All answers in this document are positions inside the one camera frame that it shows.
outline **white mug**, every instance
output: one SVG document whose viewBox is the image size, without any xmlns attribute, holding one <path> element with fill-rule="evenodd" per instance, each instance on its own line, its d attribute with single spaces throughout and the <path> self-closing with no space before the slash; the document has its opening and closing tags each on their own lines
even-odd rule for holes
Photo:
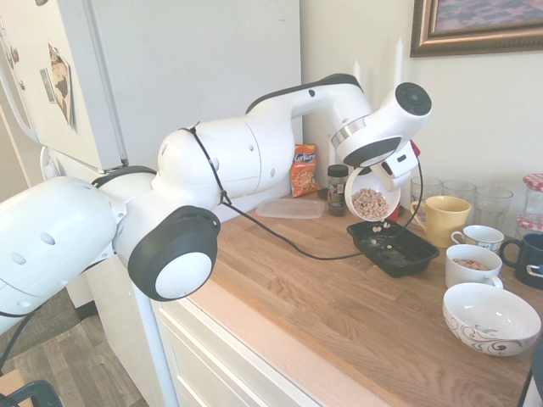
<svg viewBox="0 0 543 407">
<path fill-rule="evenodd" d="M 489 270 L 473 270 L 459 265 L 455 259 L 472 260 L 485 265 Z M 496 253 L 472 244 L 457 244 L 447 249 L 445 258 L 445 284 L 447 287 L 463 282 L 480 282 L 503 288 L 498 278 L 501 259 Z"/>
<path fill-rule="evenodd" d="M 462 237 L 463 242 L 456 240 L 455 236 Z M 464 227 L 462 231 L 454 231 L 451 234 L 451 239 L 458 244 L 473 244 L 481 248 L 487 248 L 497 254 L 505 237 L 503 233 L 493 227 L 471 225 Z"/>
</svg>

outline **yellow mug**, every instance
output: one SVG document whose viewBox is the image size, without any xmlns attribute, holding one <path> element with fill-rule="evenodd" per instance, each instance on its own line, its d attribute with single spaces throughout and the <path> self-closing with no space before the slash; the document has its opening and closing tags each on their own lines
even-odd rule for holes
<svg viewBox="0 0 543 407">
<path fill-rule="evenodd" d="M 411 202 L 412 214 L 417 204 L 418 201 Z M 426 199 L 421 207 L 426 210 L 426 222 L 417 215 L 415 219 L 426 232 L 426 238 L 438 248 L 448 248 L 454 244 L 452 232 L 462 230 L 472 205 L 460 198 L 438 196 Z"/>
</svg>

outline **drinking glass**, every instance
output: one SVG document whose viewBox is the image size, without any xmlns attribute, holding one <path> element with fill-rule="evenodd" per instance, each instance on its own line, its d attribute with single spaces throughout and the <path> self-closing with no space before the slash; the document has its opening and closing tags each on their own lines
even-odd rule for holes
<svg viewBox="0 0 543 407">
<path fill-rule="evenodd" d="M 475 190 L 474 225 L 490 226 L 503 232 L 512 192 L 500 187 L 479 187 Z"/>
<path fill-rule="evenodd" d="M 471 182 L 461 181 L 461 180 L 448 180 L 443 181 L 441 187 L 441 194 L 447 197 L 457 197 L 463 199 L 464 201 L 469 202 L 470 205 L 475 203 L 475 189 L 477 187 Z M 469 216 L 467 217 L 467 224 L 471 224 L 473 218 L 473 210 L 470 211 Z"/>
<path fill-rule="evenodd" d="M 423 200 L 436 197 L 441 194 L 441 180 L 435 176 L 423 176 Z M 421 196 L 421 177 L 414 176 L 411 178 L 411 202 L 418 201 Z M 417 215 L 422 220 L 426 220 L 426 213 L 423 207 L 419 207 Z"/>
</svg>

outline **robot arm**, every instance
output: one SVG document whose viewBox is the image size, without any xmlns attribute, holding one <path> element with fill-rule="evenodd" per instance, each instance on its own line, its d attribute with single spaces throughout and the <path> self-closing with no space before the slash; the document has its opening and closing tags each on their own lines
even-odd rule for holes
<svg viewBox="0 0 543 407">
<path fill-rule="evenodd" d="M 216 176 L 230 198 L 276 186 L 292 164 L 291 119 L 324 113 L 346 164 L 377 168 L 388 159 L 381 176 L 394 179 L 416 165 L 409 141 L 430 109 L 420 86 L 402 84 L 372 113 L 354 77 L 331 75 L 266 95 L 245 116 L 171 133 L 160 146 L 156 176 L 121 175 L 99 189 L 59 177 L 5 201 L 0 333 L 96 258 L 107 258 L 110 243 L 150 298 L 168 301 L 200 288 L 216 259 L 220 222 L 211 212 L 221 201 Z"/>
</svg>

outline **black cable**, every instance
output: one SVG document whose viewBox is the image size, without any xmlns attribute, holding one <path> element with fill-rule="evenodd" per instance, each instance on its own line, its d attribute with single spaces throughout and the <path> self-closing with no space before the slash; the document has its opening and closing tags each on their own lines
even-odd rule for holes
<svg viewBox="0 0 543 407">
<path fill-rule="evenodd" d="M 270 229 L 269 227 L 267 227 L 266 225 L 262 224 L 261 222 L 259 222 L 257 219 L 253 218 L 252 216 L 250 215 L 247 215 L 246 213 L 244 213 L 242 210 L 236 208 L 235 206 L 233 206 L 231 203 L 222 203 L 223 205 L 227 206 L 228 208 L 232 209 L 233 211 L 237 212 L 238 214 L 242 215 L 243 217 L 251 220 L 252 222 L 254 222 L 256 225 L 260 226 L 262 229 L 264 229 L 265 231 L 267 231 L 268 233 L 271 233 L 273 236 L 283 240 L 284 242 L 286 242 L 287 244 L 289 244 L 292 248 L 294 248 L 294 250 L 296 250 L 297 252 L 303 254 L 304 256 L 307 256 L 311 259 L 315 259 L 315 260 L 343 260 L 343 259 L 350 259 L 351 257 L 356 257 L 356 256 L 360 256 L 362 254 L 366 254 L 366 253 L 370 253 L 372 252 L 373 250 L 377 250 L 378 248 L 383 248 L 384 246 L 386 245 L 389 245 L 391 244 L 406 228 L 407 226 L 411 223 L 411 221 L 413 220 L 413 218 L 415 217 L 415 215 L 417 214 L 417 211 L 418 211 L 418 208 L 420 207 L 421 205 L 421 201 L 423 200 L 423 172 L 422 172 L 422 169 L 421 169 L 421 165 L 420 165 L 420 162 L 418 162 L 417 160 L 417 164 L 418 164 L 418 172 L 420 174 L 420 177 L 421 177 L 421 193 L 419 195 L 419 199 L 418 199 L 418 204 L 417 204 L 417 207 L 415 208 L 415 211 L 413 212 L 413 214 L 411 215 L 411 218 L 409 218 L 409 220 L 407 221 L 407 223 L 405 225 L 403 225 L 401 227 L 401 229 L 395 234 L 393 235 L 389 240 L 383 242 L 383 243 L 380 243 L 379 245 L 376 245 L 376 246 L 371 246 L 370 248 L 368 248 L 367 250 L 364 250 L 363 252 L 360 251 L 359 253 L 354 253 L 354 254 L 346 254 L 345 256 L 337 256 L 337 257 L 320 257 L 320 256 L 315 256 L 314 254 L 310 254 L 310 253 L 307 253 L 306 251 L 304 251 L 303 249 L 299 248 L 294 242 L 288 240 L 286 237 L 280 235 L 279 233 L 273 231 L 272 229 Z"/>
<path fill-rule="evenodd" d="M 0 393 L 0 401 L 7 401 L 8 403 L 11 403 L 8 405 L 8 407 L 20 407 L 15 400 L 2 393 Z"/>
<path fill-rule="evenodd" d="M 17 337 L 19 337 L 20 333 L 23 331 L 23 328 L 26 324 L 28 324 L 28 321 L 31 320 L 32 316 L 38 311 L 42 306 L 34 309 L 30 314 L 28 314 L 24 320 L 19 324 L 17 327 L 17 330 L 15 331 L 14 335 L 11 337 L 8 346 L 6 347 L 6 350 L 3 351 L 2 357 L 0 357 L 0 376 L 3 376 L 2 368 L 4 363 L 6 363 L 6 360 L 8 359 L 9 352 L 11 352 L 12 347 L 15 345 L 15 341 L 17 340 Z"/>
<path fill-rule="evenodd" d="M 198 145 L 200 146 L 200 148 L 202 149 L 202 151 L 204 152 L 204 155 L 205 157 L 207 158 L 208 162 L 210 163 L 210 167 L 211 167 L 211 170 L 213 171 L 213 175 L 217 181 L 217 185 L 219 187 L 219 189 L 221 190 L 221 202 L 220 204 L 223 204 L 225 205 L 226 207 L 230 208 L 231 210 L 233 210 L 234 212 L 237 212 L 238 214 L 242 215 L 243 217 L 251 220 L 252 222 L 254 222 L 256 225 L 260 226 L 262 229 L 264 229 L 265 231 L 267 231 L 268 233 L 271 233 L 273 236 L 283 240 L 284 242 L 286 242 L 288 245 L 290 245 L 292 248 L 294 248 L 294 250 L 296 250 L 298 253 L 300 254 L 303 254 L 304 256 L 307 256 L 311 259 L 315 259 L 315 260 L 343 260 L 343 259 L 350 259 L 351 257 L 356 257 L 356 256 L 360 256 L 362 254 L 366 254 L 366 253 L 369 253 L 369 252 L 372 252 L 373 250 L 377 250 L 378 248 L 382 248 L 384 247 L 385 245 L 388 245 L 388 244 L 391 244 L 406 228 L 407 226 L 411 223 L 411 221 L 413 220 L 413 218 L 415 217 L 415 215 L 417 214 L 418 212 L 418 209 L 420 208 L 421 206 L 421 202 L 423 200 L 423 170 L 421 168 L 421 163 L 420 161 L 418 160 L 417 158 L 417 166 L 418 166 L 418 174 L 420 175 L 421 177 L 421 192 L 420 192 L 420 195 L 418 197 L 418 203 L 417 203 L 417 207 L 415 208 L 415 211 L 413 212 L 413 214 L 411 215 L 411 217 L 409 218 L 409 220 L 406 222 L 405 225 L 403 225 L 401 227 L 401 229 L 398 231 L 398 233 L 396 233 L 394 236 L 392 236 L 389 240 L 379 244 L 379 245 L 375 245 L 375 246 L 372 246 L 370 247 L 369 249 L 367 250 L 364 250 L 363 252 L 360 251 L 359 253 L 354 253 L 354 254 L 346 254 L 345 256 L 337 256 L 337 257 L 320 257 L 320 256 L 315 256 L 314 254 L 311 254 L 311 253 L 307 253 L 306 251 L 302 250 L 301 248 L 299 248 L 294 242 L 288 240 L 285 236 L 282 236 L 280 235 L 279 233 L 273 231 L 272 229 L 270 229 L 269 227 L 267 227 L 266 225 L 264 225 L 263 223 L 259 222 L 257 219 L 253 218 L 252 216 L 250 215 L 247 215 L 246 213 L 244 213 L 241 209 L 238 209 L 236 208 L 234 205 L 232 205 L 232 201 L 230 200 L 230 198 L 228 197 L 227 195 L 227 192 L 224 190 L 224 188 L 222 187 L 222 184 L 221 184 L 221 180 L 219 178 L 219 175 L 217 174 L 217 171 L 215 169 L 215 166 L 213 165 L 213 161 L 211 161 L 211 158 L 210 156 L 208 155 L 207 153 L 207 150 L 205 149 L 204 147 L 204 144 L 199 140 L 197 134 L 196 134 L 196 126 L 198 125 L 198 123 L 191 127 L 190 129 L 184 129 L 186 131 L 189 131 L 193 136 L 194 138 L 196 139 L 196 141 L 198 142 Z"/>
</svg>

